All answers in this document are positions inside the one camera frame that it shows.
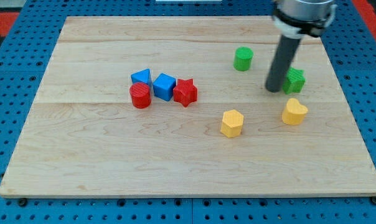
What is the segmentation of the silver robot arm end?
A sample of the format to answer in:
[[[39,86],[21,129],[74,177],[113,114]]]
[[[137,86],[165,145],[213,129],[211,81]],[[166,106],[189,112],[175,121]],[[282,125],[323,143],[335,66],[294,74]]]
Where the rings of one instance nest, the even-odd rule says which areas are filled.
[[[332,24],[336,9],[335,0],[280,0],[275,1],[272,20],[287,38],[316,38]]]

